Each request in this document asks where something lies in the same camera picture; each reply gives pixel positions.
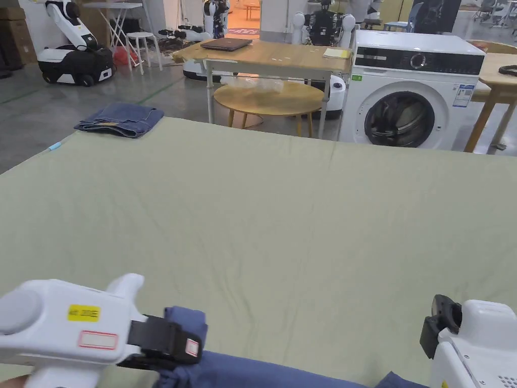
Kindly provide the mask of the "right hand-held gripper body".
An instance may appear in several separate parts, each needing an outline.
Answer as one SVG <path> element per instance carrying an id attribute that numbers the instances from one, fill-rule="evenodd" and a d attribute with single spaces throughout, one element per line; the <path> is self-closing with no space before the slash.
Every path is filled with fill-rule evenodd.
<path id="1" fill-rule="evenodd" d="M 505 304 L 435 295 L 420 345 L 429 387 L 516 387 L 516 313 Z"/>

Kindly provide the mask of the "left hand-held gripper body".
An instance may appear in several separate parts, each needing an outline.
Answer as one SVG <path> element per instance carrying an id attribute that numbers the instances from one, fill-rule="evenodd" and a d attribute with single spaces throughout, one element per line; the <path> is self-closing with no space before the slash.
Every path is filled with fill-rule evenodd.
<path id="1" fill-rule="evenodd" d="M 1 297 L 1 363 L 30 366 L 26 387 L 96 387 L 104 370 L 139 355 L 131 324 L 144 322 L 135 273 L 98 290 L 63 280 L 30 280 Z"/>

